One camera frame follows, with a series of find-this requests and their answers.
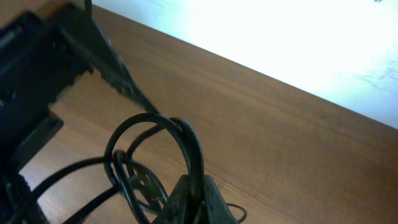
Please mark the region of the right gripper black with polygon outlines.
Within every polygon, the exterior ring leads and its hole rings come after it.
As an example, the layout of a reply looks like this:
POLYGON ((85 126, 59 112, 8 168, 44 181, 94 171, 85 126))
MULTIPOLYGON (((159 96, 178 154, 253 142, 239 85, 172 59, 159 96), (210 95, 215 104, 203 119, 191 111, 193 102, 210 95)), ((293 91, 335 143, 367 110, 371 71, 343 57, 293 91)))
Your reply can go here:
POLYGON ((25 11, 1 29, 1 223, 31 191, 20 170, 63 121, 49 107, 85 72, 148 113, 159 110, 134 83, 120 55, 92 18, 93 4, 58 5, 46 21, 25 11))

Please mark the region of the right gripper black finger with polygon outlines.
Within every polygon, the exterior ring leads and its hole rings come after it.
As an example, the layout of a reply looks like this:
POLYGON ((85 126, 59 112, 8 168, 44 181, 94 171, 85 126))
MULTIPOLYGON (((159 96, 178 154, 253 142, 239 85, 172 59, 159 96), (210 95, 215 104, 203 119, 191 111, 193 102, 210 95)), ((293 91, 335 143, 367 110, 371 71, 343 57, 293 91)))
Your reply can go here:
POLYGON ((210 175, 204 176, 203 196, 193 203, 188 175, 182 175, 153 224, 238 224, 210 175))

